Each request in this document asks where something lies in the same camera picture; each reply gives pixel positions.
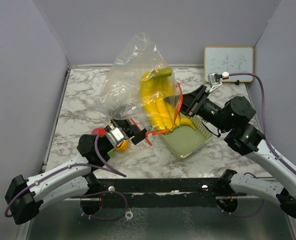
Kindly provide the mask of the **single yellow banana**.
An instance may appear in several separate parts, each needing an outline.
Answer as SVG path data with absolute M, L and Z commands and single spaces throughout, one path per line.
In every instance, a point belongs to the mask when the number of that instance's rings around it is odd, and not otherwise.
M 186 117 L 180 119 L 180 126 L 186 126 L 192 128 L 193 130 L 196 130 L 196 127 L 192 120 Z

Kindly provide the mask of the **orange yellow bell pepper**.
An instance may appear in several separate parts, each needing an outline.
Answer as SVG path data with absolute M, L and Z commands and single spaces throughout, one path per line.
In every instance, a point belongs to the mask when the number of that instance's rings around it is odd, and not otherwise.
M 121 142 L 120 144 L 118 144 L 115 149 L 119 153 L 124 153 L 128 150 L 128 148 L 129 148 L 129 140 L 127 139 Z

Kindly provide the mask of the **yellow banana bunch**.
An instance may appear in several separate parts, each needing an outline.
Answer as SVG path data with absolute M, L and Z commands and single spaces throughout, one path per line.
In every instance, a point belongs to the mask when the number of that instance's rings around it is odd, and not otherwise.
M 140 99 L 151 126 L 156 131 L 173 131 L 181 124 L 179 115 L 175 115 L 177 100 L 170 103 L 164 98 L 174 96 L 175 82 L 172 69 L 157 68 L 144 73 L 140 80 Z

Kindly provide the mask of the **green plastic basket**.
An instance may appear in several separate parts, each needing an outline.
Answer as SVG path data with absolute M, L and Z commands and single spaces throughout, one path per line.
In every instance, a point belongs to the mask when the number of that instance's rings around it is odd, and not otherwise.
M 177 159 L 182 160 L 198 152 L 213 139 L 214 135 L 206 129 L 202 120 L 195 115 L 191 121 L 196 129 L 184 125 L 161 135 L 161 139 Z

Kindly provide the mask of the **red apple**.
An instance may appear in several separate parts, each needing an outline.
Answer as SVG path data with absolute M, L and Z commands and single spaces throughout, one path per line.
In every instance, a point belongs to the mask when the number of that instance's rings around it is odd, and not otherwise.
M 102 127 L 96 127 L 91 132 L 92 135 L 100 135 L 100 136 L 104 133 L 105 133 L 105 130 Z

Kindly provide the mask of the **clear zip bag red zipper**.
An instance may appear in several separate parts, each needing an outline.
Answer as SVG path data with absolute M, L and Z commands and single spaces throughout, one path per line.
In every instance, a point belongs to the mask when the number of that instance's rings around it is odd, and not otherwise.
M 152 142 L 148 139 L 148 137 L 146 136 L 147 130 L 145 128 L 141 129 L 139 127 L 139 125 L 132 119 L 129 119 L 130 122 L 130 131 L 131 131 L 131 142 L 134 145 L 139 144 L 142 141 L 145 141 L 145 143 L 150 147 L 152 146 Z

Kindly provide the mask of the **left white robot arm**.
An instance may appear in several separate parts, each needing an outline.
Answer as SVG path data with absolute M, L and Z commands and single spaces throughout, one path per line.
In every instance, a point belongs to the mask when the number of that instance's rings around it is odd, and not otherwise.
M 5 194 L 4 215 L 16 225 L 32 220 L 40 210 L 56 201 L 71 197 L 94 197 L 101 189 L 95 170 L 103 170 L 121 177 L 126 175 L 111 166 L 109 153 L 127 140 L 137 145 L 146 138 L 147 130 L 126 120 L 111 120 L 112 125 L 95 133 L 83 134 L 77 145 L 78 153 L 67 162 L 35 176 L 14 177 Z

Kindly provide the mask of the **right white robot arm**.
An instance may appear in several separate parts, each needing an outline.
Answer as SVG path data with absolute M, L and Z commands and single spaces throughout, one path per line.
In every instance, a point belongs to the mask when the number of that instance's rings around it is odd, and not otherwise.
M 218 179 L 218 191 L 224 196 L 241 193 L 276 203 L 296 219 L 296 166 L 270 149 L 266 136 L 250 124 L 256 111 L 244 96 L 235 96 L 220 107 L 209 100 L 209 94 L 205 85 L 184 94 L 180 112 L 187 117 L 197 115 L 226 133 L 224 141 L 232 150 L 259 164 L 276 180 L 247 177 L 227 169 Z

